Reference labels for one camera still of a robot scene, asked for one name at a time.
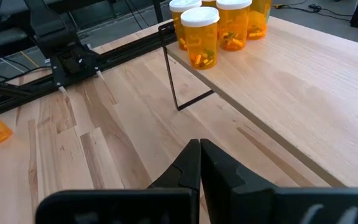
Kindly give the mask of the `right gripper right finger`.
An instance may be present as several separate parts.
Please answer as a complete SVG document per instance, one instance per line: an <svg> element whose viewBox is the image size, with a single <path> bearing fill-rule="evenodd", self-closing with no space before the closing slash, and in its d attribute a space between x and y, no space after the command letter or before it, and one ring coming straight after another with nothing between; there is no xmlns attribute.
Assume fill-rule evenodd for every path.
<svg viewBox="0 0 358 224"><path fill-rule="evenodd" d="M358 187L279 187L208 139L201 179L212 224L358 224Z"/></svg>

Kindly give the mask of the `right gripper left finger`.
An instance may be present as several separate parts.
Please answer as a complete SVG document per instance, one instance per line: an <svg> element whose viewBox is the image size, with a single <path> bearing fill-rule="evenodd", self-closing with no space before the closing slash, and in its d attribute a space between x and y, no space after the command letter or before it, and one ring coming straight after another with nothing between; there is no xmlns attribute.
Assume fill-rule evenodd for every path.
<svg viewBox="0 0 358 224"><path fill-rule="evenodd" d="M192 139L146 189L64 190L39 204L35 224L199 224L201 144Z"/></svg>

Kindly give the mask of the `wooden shelf black metal frame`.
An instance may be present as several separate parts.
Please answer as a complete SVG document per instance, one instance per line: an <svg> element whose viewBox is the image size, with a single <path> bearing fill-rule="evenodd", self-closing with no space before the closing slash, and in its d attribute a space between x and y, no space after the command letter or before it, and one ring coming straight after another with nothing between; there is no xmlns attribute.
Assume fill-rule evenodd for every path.
<svg viewBox="0 0 358 224"><path fill-rule="evenodd" d="M192 73L327 183L358 186L357 42L271 17Z"/></svg>

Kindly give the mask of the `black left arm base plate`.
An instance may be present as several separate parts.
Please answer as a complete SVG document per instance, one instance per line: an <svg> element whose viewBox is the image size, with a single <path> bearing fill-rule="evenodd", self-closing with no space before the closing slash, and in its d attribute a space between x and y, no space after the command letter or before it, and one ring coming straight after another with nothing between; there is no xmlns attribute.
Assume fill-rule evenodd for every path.
<svg viewBox="0 0 358 224"><path fill-rule="evenodd" d="M53 84L67 87L100 71L98 60L100 54L88 48L87 45L74 44L59 49L50 57Z"/></svg>

